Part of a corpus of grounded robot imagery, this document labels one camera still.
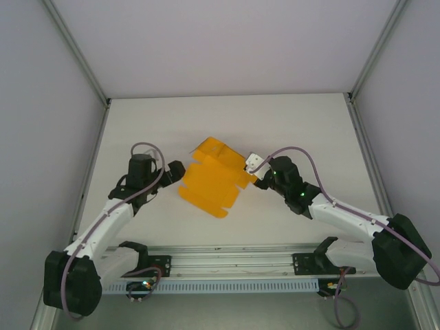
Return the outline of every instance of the orange fabric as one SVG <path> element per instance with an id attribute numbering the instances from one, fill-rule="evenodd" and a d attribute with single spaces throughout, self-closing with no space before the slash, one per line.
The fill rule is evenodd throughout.
<path id="1" fill-rule="evenodd" d="M 244 171 L 245 158 L 222 141 L 207 138 L 192 155 L 192 163 L 179 187 L 180 197 L 217 218 L 224 218 L 239 196 L 256 177 Z"/>

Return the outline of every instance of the metal frame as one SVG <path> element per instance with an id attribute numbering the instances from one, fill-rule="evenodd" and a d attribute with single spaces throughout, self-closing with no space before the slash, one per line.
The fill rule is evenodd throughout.
<path id="1" fill-rule="evenodd" d="M 347 93 L 344 94 L 344 97 L 361 148 L 362 156 L 364 157 L 368 176 L 370 177 L 371 185 L 377 203 L 379 204 L 379 209 L 385 215 L 393 216 L 394 213 L 388 200 L 368 135 L 366 134 L 358 108 L 356 107 L 356 102 L 353 102 L 352 98 Z M 419 277 L 425 278 L 424 273 L 420 273 Z M 413 282 L 408 288 L 408 298 L 412 304 L 415 317 L 419 321 L 421 330 L 440 329 L 440 314 L 435 305 L 429 286 Z"/>
<path id="2" fill-rule="evenodd" d="M 96 135 L 96 140 L 94 143 L 93 150 L 89 157 L 89 163 L 87 165 L 86 175 L 81 184 L 81 195 L 76 202 L 75 212 L 73 215 L 74 221 L 72 221 L 69 242 L 70 243 L 76 234 L 76 231 L 79 226 L 80 219 L 83 215 L 84 204 L 87 198 L 87 193 L 89 192 L 91 176 L 94 171 L 96 158 L 98 157 L 98 151 L 101 145 L 102 135 L 104 134 L 105 124 L 107 122 L 107 116 L 109 114 L 109 107 L 111 105 L 111 101 L 109 100 L 108 106 L 106 105 L 105 112 L 102 114 L 102 122 L 100 124 L 100 128 L 98 134 Z M 57 310 L 53 307 L 48 307 L 44 305 L 43 302 L 43 293 L 41 293 L 40 300 L 38 301 L 38 305 L 34 314 L 34 319 L 32 321 L 32 325 L 30 327 L 31 330 L 49 330 L 52 328 L 55 323 Z"/>
<path id="3" fill-rule="evenodd" d="M 98 79 L 96 79 L 94 73 L 92 72 L 89 66 L 89 63 L 87 63 L 84 54 L 81 52 L 81 49 L 79 48 L 78 44 L 73 38 L 72 33 L 70 33 L 69 28 L 64 22 L 64 19 L 60 15 L 60 12 L 56 8 L 55 4 L 52 2 L 52 0 L 40 0 L 40 1 L 43 4 L 49 16 L 52 18 L 53 22 L 55 23 L 57 30 L 60 32 L 62 38 L 66 42 L 72 55 L 77 60 L 82 72 L 84 73 L 86 79 L 89 81 L 89 84 L 91 85 L 91 88 L 95 92 L 96 96 L 101 100 L 102 104 L 107 107 L 109 105 L 108 97 L 105 96 L 105 93 L 102 90 L 102 87 L 98 82 Z"/>
<path id="4" fill-rule="evenodd" d="M 393 10 L 390 13 L 390 16 L 386 20 L 384 28 L 380 32 L 378 40 L 376 41 L 376 43 L 373 46 L 373 49 L 368 55 L 364 67 L 362 68 L 362 71 L 360 75 L 357 77 L 356 83 L 351 90 L 352 98 L 356 98 L 359 95 L 360 90 L 364 86 L 366 79 L 370 76 L 370 73 L 373 71 L 374 66 L 380 54 L 388 44 L 391 35 L 393 34 L 397 24 L 399 23 L 399 20 L 404 14 L 404 11 L 408 7 L 409 3 L 410 0 L 396 1 Z"/>
<path id="5" fill-rule="evenodd" d="M 171 255 L 168 280 L 249 280 L 310 279 L 329 275 L 295 275 L 292 254 L 312 253 L 318 244 L 152 246 L 148 253 Z M 116 247 L 106 251 L 110 256 Z M 377 272 L 358 272 L 350 277 L 378 277 Z"/>

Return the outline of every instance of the metal corner post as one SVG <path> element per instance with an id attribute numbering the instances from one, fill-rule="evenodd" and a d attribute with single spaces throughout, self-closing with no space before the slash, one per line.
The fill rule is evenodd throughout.
<path id="1" fill-rule="evenodd" d="M 84 179 L 81 183 L 81 191 L 78 201 L 76 201 L 75 211 L 72 217 L 72 224 L 69 232 L 69 241 L 66 244 L 72 242 L 72 237 L 76 234 L 78 230 L 80 219 L 83 215 L 84 204 L 89 191 L 91 175 L 96 163 L 96 158 L 98 157 L 98 151 L 102 140 L 102 135 L 104 134 L 105 123 L 107 122 L 107 116 L 109 114 L 109 107 L 111 105 L 111 100 L 108 106 L 106 106 L 105 112 L 102 115 L 102 122 L 100 123 L 100 128 L 95 137 L 95 143 L 91 150 L 91 155 L 89 156 L 89 162 L 87 163 L 87 170 Z M 34 314 L 34 319 L 32 321 L 31 330 L 49 330 L 52 329 L 56 318 L 59 315 L 59 310 L 48 307 L 43 302 L 43 294 L 41 294 L 36 312 Z"/>
<path id="2" fill-rule="evenodd" d="M 359 76 L 357 77 L 357 80 L 351 90 L 351 97 L 353 99 L 356 99 L 356 97 L 359 95 L 362 87 L 364 86 L 366 79 L 369 77 L 370 73 L 373 71 L 374 66 L 375 66 L 380 54 L 383 52 L 388 41 L 390 40 L 391 35 L 393 34 L 395 28 L 397 27 L 397 24 L 399 23 L 399 20 L 401 19 L 402 15 L 405 12 L 405 9 L 408 7 L 409 3 L 410 3 L 410 0 L 396 0 L 394 8 L 391 11 L 390 16 L 386 20 L 384 28 L 380 32 L 379 38 L 377 39 L 376 43 L 374 44 L 373 49 L 371 50 L 371 53 L 368 55 L 368 58 L 364 64 L 364 67 L 362 68 L 362 71 L 360 72 Z"/>
<path id="3" fill-rule="evenodd" d="M 344 93 L 344 98 L 349 110 L 353 127 L 355 129 L 357 140 L 359 142 L 362 157 L 365 161 L 368 176 L 370 177 L 371 185 L 379 205 L 379 209 L 383 214 L 392 216 L 394 213 L 388 200 L 384 183 L 380 176 L 379 168 L 377 167 L 376 159 L 356 106 L 356 102 L 355 100 L 353 101 L 353 99 L 347 93 Z M 425 278 L 424 273 L 420 273 L 419 277 Z M 409 301 L 412 304 L 414 315 L 419 322 L 420 329 L 439 330 L 440 314 L 435 305 L 430 288 L 427 285 L 413 282 L 408 288 L 408 296 Z"/>
<path id="4" fill-rule="evenodd" d="M 84 73 L 86 79 L 89 81 L 91 88 L 93 89 L 97 97 L 101 100 L 103 105 L 107 107 L 109 104 L 109 99 L 108 97 L 106 97 L 104 91 L 102 90 L 98 79 L 96 79 L 94 73 L 92 72 L 89 63 L 87 63 L 84 54 L 81 52 L 81 49 L 79 48 L 74 37 L 72 36 L 72 33 L 70 33 L 69 28 L 64 22 L 64 19 L 60 15 L 60 12 L 56 8 L 52 0 L 40 0 L 40 2 L 43 4 L 43 7 L 46 9 L 48 15 L 52 18 L 55 26 L 60 32 L 60 35 L 66 42 L 70 52 L 82 69 L 82 72 Z"/>

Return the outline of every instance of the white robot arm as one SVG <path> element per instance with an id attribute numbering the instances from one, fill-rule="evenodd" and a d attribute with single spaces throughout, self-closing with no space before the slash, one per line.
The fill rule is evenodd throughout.
<path id="1" fill-rule="evenodd" d="M 313 160 L 311 162 L 317 176 Z M 353 242 L 328 237 L 313 254 L 294 255 L 294 269 L 298 275 L 340 274 L 342 267 L 355 267 L 377 271 L 393 287 L 408 288 L 426 261 L 384 227 L 402 235 L 431 258 L 430 250 L 410 219 L 401 214 L 393 218 L 371 214 L 338 201 L 321 189 L 318 176 L 319 186 L 303 181 L 298 168 L 287 156 L 266 160 L 252 153 L 246 159 L 246 171 L 258 177 L 255 186 L 275 190 L 296 214 L 328 223 L 353 237 Z"/>
<path id="2" fill-rule="evenodd" d="M 67 305 L 68 311 L 88 316 L 98 305 L 102 290 L 118 278 L 128 272 L 147 277 L 149 274 L 143 272 L 144 269 L 162 269 L 157 265 L 159 256 L 149 256 L 147 247 L 139 243 L 124 242 L 110 256 L 102 257 L 116 234 L 149 202 L 149 195 L 157 194 L 159 188 L 184 176 L 185 168 L 181 162 L 171 162 L 168 167 L 168 171 L 164 168 L 159 171 L 150 155 L 132 155 L 128 174 L 110 192 L 109 200 L 96 220 L 64 251 L 52 251 L 47 256 L 43 288 L 46 305 L 64 310 Z M 170 256 L 160 257 L 171 260 Z M 169 270 L 164 267 L 164 276 L 166 272 Z"/>

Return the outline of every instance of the white wall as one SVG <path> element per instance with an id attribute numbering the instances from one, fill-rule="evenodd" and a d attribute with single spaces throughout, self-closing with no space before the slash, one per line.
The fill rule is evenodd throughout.
<path id="1" fill-rule="evenodd" d="M 440 263 L 440 2 L 411 1 L 357 98 L 394 212 Z M 440 306 L 440 289 L 432 289 Z"/>
<path id="2" fill-rule="evenodd" d="M 350 91 L 396 0 L 54 0 L 111 98 Z"/>
<path id="3" fill-rule="evenodd" d="M 104 110 L 41 3 L 2 1 L 0 31 L 0 328 L 28 329 Z"/>

